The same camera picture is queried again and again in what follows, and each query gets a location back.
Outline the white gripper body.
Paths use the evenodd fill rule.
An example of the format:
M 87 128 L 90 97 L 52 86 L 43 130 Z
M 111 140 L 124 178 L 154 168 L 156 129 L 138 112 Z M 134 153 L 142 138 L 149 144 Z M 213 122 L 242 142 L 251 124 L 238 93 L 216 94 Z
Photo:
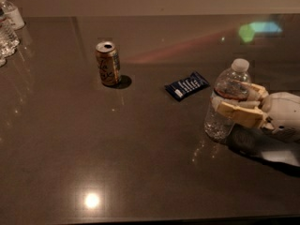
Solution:
M 267 96 L 262 102 L 266 122 L 262 131 L 285 143 L 300 143 L 300 97 L 288 92 Z

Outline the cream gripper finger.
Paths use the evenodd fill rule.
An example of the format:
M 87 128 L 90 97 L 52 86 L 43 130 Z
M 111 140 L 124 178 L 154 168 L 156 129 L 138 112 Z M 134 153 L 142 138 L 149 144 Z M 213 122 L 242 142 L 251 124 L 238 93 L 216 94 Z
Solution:
M 269 95 L 264 86 L 251 82 L 242 82 L 242 84 L 248 91 L 247 100 L 249 101 L 262 101 Z
M 266 123 L 267 114 L 259 106 L 260 101 L 237 101 L 214 97 L 213 109 L 220 115 L 246 128 L 261 128 Z

